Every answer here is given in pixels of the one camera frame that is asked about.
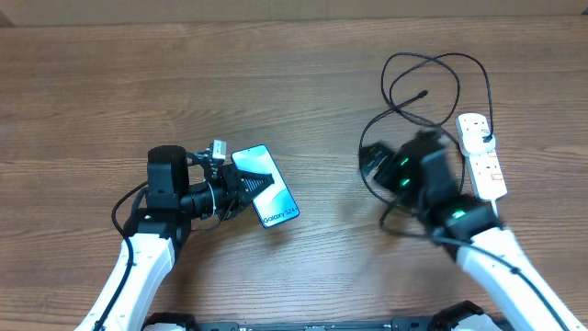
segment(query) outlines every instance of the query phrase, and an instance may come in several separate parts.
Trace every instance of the blue smartphone screen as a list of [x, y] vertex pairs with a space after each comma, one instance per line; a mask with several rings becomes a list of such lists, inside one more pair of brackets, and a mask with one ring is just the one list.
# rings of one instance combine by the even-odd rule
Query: blue smartphone screen
[[278, 225], [300, 215], [276, 162], [265, 145], [251, 147], [231, 156], [239, 170], [256, 174], [272, 174], [274, 184], [254, 198], [254, 207], [264, 227]]

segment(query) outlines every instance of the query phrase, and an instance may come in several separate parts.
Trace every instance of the white cord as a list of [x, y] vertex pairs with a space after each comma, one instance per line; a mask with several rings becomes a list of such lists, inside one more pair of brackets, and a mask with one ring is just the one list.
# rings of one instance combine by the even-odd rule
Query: white cord
[[210, 188], [210, 195], [212, 196], [212, 214], [214, 215], [215, 213], [217, 213], [217, 204], [214, 201], [214, 191], [212, 190], [212, 186], [210, 185], [209, 182], [206, 182], [207, 184], [209, 184], [209, 188]]
[[490, 204], [492, 205], [492, 210], [494, 211], [494, 215], [498, 217], [498, 206], [496, 206], [496, 200], [490, 200]]

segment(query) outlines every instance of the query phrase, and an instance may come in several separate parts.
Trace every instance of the white power strip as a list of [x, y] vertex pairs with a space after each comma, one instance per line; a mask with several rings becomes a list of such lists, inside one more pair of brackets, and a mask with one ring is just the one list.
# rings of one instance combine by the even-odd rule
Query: white power strip
[[462, 114], [458, 116], [456, 125], [476, 200], [496, 201], [506, 195], [503, 171], [495, 149], [496, 140], [492, 138], [493, 142], [481, 143], [482, 137], [490, 133], [486, 118], [481, 114]]

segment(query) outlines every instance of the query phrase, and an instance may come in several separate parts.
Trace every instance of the electrical socket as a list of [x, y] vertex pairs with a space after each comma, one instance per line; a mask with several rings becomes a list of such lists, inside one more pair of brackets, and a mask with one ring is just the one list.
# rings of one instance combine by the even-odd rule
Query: electrical socket
[[[498, 162], [496, 149], [493, 148], [481, 154], [464, 152], [468, 146], [479, 143], [481, 139], [479, 135], [471, 134], [472, 132], [481, 132], [485, 135], [490, 133], [486, 118], [481, 114], [462, 114], [458, 116], [456, 125], [459, 134], [459, 146], [461, 147], [461, 152], [466, 156], [471, 187], [476, 199], [479, 201], [492, 201], [506, 195], [506, 183], [504, 182], [503, 170]], [[492, 139], [495, 147], [496, 141], [494, 138]]]

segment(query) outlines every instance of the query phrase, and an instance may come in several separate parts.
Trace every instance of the wooden table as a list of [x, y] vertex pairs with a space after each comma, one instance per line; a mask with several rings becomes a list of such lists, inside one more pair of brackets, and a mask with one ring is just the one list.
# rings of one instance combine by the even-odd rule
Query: wooden table
[[[383, 206], [359, 180], [359, 134], [384, 109], [380, 70], [396, 51], [462, 51], [484, 63], [509, 188], [502, 215], [588, 323], [586, 31], [586, 17], [0, 29], [0, 329], [78, 325], [119, 253], [111, 208], [145, 180], [149, 149], [196, 151], [214, 138], [231, 152], [265, 143], [301, 216], [264, 230], [249, 209], [193, 235], [152, 312], [381, 320], [470, 299], [496, 313], [442, 249], [382, 234]], [[462, 82], [458, 113], [486, 114], [480, 70], [448, 62]], [[393, 63], [390, 79], [413, 63]], [[424, 88], [411, 109], [442, 119], [452, 76], [431, 66], [395, 96]], [[446, 128], [455, 132], [453, 120]], [[390, 116], [367, 141], [398, 147], [416, 130]], [[390, 223], [420, 230], [400, 214]]]

